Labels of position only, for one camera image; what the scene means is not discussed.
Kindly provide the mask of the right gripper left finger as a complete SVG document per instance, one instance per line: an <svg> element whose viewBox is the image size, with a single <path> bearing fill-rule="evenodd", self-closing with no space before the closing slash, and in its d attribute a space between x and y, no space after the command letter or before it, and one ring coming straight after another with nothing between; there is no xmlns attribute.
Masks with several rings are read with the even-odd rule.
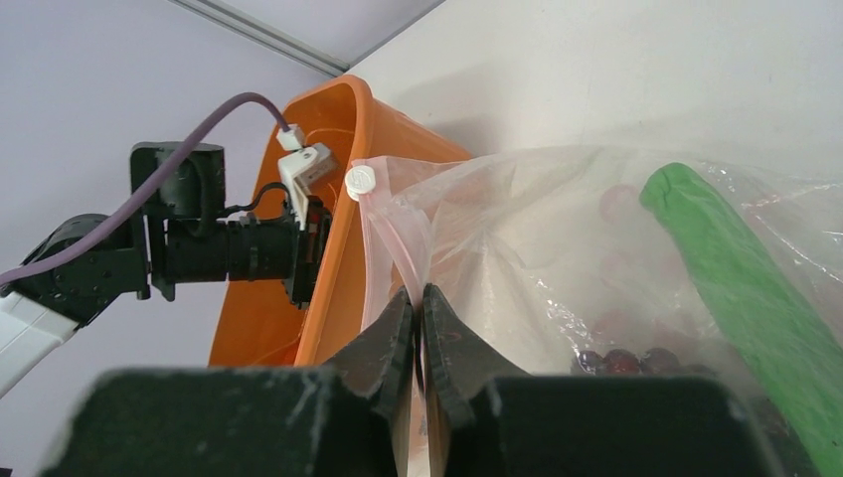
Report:
<svg viewBox="0 0 843 477"><path fill-rule="evenodd" d="M405 476L410 454L414 308L404 288L329 361L321 476Z"/></svg>

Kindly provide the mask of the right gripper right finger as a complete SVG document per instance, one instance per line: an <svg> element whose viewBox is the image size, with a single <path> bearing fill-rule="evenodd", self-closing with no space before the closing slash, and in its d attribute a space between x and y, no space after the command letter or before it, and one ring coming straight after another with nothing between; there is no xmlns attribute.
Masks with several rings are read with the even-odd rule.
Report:
<svg viewBox="0 0 843 477"><path fill-rule="evenodd" d="M498 424L486 385L527 373L458 317L428 284L421 303L423 388L433 476L505 476Z"/></svg>

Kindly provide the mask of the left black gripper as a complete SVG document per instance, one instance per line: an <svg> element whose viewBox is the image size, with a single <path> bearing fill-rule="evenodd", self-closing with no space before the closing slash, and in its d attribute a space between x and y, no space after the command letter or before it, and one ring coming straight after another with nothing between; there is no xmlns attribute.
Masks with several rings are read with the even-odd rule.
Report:
<svg viewBox="0 0 843 477"><path fill-rule="evenodd" d="M290 304L308 307L333 220L320 199L310 200L304 232L287 203L273 219L247 211L236 220L212 220L201 237L200 218L153 215L151 284L174 301L182 283L277 281Z"/></svg>

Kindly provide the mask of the clear zip top bag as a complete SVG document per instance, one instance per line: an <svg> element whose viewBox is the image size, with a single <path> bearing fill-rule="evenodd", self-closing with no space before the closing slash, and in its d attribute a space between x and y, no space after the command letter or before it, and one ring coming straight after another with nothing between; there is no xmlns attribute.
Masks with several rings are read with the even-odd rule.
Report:
<svg viewBox="0 0 843 477"><path fill-rule="evenodd" d="M663 152L573 146L434 164L355 161L366 263L362 326L404 288L438 286L525 377L486 392L506 475L824 476L639 202L682 163L741 215L842 347L842 179L798 178ZM701 340L705 376L575 376L587 326L617 309Z"/></svg>

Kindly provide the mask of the dark red grape bunch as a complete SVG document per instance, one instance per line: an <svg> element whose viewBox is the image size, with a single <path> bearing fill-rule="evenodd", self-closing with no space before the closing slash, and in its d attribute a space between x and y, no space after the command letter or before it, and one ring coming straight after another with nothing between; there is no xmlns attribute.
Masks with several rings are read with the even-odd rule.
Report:
<svg viewBox="0 0 843 477"><path fill-rule="evenodd" d="M662 319L642 319L613 309L587 326L586 342L575 346L575 376L705 376L719 373L701 362L701 340L690 334L688 318L679 327Z"/></svg>

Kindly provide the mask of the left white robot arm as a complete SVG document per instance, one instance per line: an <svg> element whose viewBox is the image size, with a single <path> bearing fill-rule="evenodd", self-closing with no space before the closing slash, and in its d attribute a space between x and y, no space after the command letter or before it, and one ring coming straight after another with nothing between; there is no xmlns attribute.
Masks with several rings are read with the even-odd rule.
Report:
<svg viewBox="0 0 843 477"><path fill-rule="evenodd" d="M201 144L115 231L79 257L1 288L1 389L89 325L113 301L158 290L168 301L182 283L277 281L289 302L312 297L332 217L311 193L336 171L321 143L279 161L264 186L283 193L278 216L261 219L256 203L226 202L225 154Z"/></svg>

